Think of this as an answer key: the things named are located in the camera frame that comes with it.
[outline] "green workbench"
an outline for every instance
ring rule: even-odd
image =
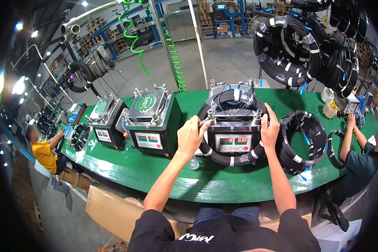
[[[209,92],[186,91],[176,94],[183,113],[183,120],[197,114]],[[323,103],[320,93],[304,92],[302,95],[288,89],[256,89],[257,97],[267,102],[280,120],[285,115],[297,109],[316,115],[325,126],[327,134],[335,129],[344,129],[343,119],[334,117],[327,119],[322,114]],[[123,98],[130,107],[133,98]],[[88,106],[84,114],[90,115],[94,106]],[[84,116],[79,123],[87,123]],[[369,138],[375,134],[374,115],[366,116],[366,125],[361,132]],[[290,141],[292,149],[301,157],[307,158],[308,145],[303,135],[296,133]],[[333,149],[339,156],[340,138],[333,138]],[[76,153],[69,143],[63,145],[61,152],[75,160],[85,168],[111,181],[148,192],[158,176],[166,168],[170,159],[142,154],[127,145],[127,151],[111,149],[98,143],[95,134],[90,134],[84,149]],[[352,150],[360,152],[357,141],[353,138]],[[248,164],[240,167],[225,167],[207,157],[198,157],[199,169],[193,171],[185,165],[172,188],[170,198],[195,202],[210,203],[241,203],[258,202],[273,199],[272,182],[265,156],[257,159],[257,165]],[[287,177],[295,194],[310,191],[345,174],[345,169],[339,170],[330,163],[328,156],[312,170],[300,175]]]

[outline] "cardboard box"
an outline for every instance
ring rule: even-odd
[[[144,209],[133,203],[124,200],[115,194],[104,191],[98,187],[90,186],[88,192],[87,205],[85,208],[87,214],[104,229],[122,239],[130,242],[136,220],[140,218]],[[312,214],[303,215],[309,227],[311,228]],[[175,238],[179,238],[186,233],[186,229],[192,226],[191,223],[179,222],[167,219],[175,233]],[[277,232],[279,219],[269,220],[261,223],[261,227],[267,227]]]

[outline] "black t-shirt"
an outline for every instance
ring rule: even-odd
[[[156,210],[145,211],[136,221],[128,251],[246,251],[255,248],[281,252],[320,251],[317,239],[296,209],[280,216],[278,232],[241,217],[224,215],[202,221],[175,239],[168,220]]]

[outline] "worker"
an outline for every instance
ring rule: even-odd
[[[25,137],[32,144],[32,153],[38,162],[45,167],[51,174],[60,175],[62,171],[65,170],[69,158],[58,154],[53,154],[52,150],[57,146],[58,142],[64,135],[64,129],[59,130],[59,132],[51,139],[39,142],[41,138],[41,130],[38,125],[29,125],[25,130]],[[73,170],[78,173],[83,173],[84,170],[72,162]]]
[[[375,115],[378,123],[378,112]],[[353,131],[363,154],[350,150]],[[331,186],[330,193],[336,202],[352,197],[368,186],[378,170],[378,129],[375,135],[376,145],[369,143],[356,126],[356,116],[349,113],[347,130],[340,151],[340,159],[345,163],[347,174]]]
[[[144,200],[144,212],[136,221],[129,251],[320,251],[307,221],[296,210],[294,192],[275,152],[279,123],[272,109],[266,103],[265,106],[270,126],[267,114],[263,115],[261,137],[270,167],[274,201],[280,214],[278,231],[259,226],[256,206],[240,208],[228,215],[221,209],[200,208],[193,226],[175,239],[174,231],[161,211],[179,172],[199,148],[211,123],[198,128],[200,119],[193,116],[178,130],[178,150]]]

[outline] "control panel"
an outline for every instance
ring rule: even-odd
[[[138,133],[135,132],[139,147],[162,150],[160,134]]]
[[[251,150],[252,135],[217,135],[217,152],[248,152]]]
[[[112,143],[109,132],[106,129],[95,129],[95,131],[99,141]]]

